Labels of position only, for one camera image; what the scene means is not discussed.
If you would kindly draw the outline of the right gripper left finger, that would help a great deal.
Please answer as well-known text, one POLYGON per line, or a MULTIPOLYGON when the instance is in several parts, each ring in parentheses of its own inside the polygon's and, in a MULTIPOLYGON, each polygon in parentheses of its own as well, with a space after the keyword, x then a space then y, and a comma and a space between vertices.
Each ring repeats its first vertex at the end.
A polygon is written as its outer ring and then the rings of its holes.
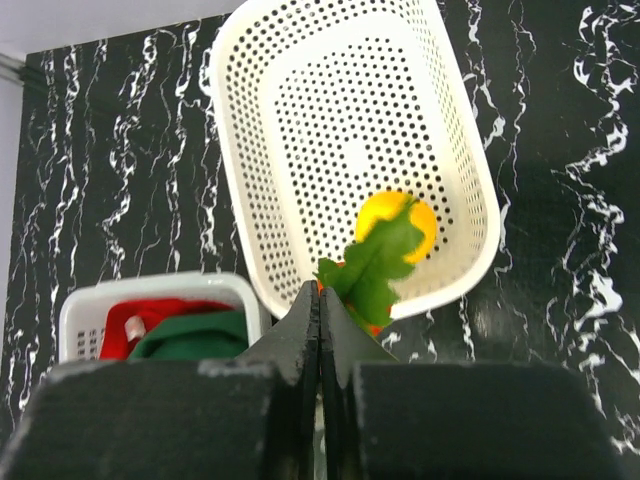
POLYGON ((319 343, 319 289, 315 281, 306 281, 286 315, 237 357, 242 365, 266 365, 273 379, 261 479, 314 477, 319 343))

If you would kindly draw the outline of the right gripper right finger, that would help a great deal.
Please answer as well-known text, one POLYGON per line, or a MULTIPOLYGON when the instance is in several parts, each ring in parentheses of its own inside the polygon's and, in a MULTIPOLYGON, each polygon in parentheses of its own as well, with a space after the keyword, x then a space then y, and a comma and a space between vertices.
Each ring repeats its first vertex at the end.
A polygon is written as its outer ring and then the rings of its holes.
POLYGON ((362 362, 395 363, 397 359, 354 322, 331 288, 319 294, 319 321, 327 477, 360 479, 354 368, 362 362))

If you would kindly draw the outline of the green fake lettuce leaf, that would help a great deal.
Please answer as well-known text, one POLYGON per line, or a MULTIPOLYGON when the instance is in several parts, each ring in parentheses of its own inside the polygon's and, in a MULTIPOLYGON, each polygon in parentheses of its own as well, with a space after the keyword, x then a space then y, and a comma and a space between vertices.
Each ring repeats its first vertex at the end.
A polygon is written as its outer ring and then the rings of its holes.
POLYGON ((386 240, 381 233, 372 234, 364 242, 355 241, 346 247, 343 266, 323 274, 321 281, 325 288, 333 286, 339 295, 347 296, 371 323, 382 321, 386 307, 399 300, 391 283, 405 279, 415 269, 416 265, 403 260, 410 249, 408 234, 399 240, 386 240))

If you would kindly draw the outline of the yellow fake lemon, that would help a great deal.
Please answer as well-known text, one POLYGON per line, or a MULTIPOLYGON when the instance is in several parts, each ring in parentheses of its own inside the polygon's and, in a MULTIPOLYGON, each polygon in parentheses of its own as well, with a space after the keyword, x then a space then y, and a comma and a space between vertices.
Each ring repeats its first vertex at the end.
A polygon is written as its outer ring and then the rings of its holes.
POLYGON ((403 260, 416 265, 424 260, 435 247, 438 221, 435 210, 411 194, 398 191, 381 191, 369 197, 361 206, 357 218, 354 239, 357 243, 372 234, 384 234, 386 240, 399 240, 409 235, 411 249, 403 260))

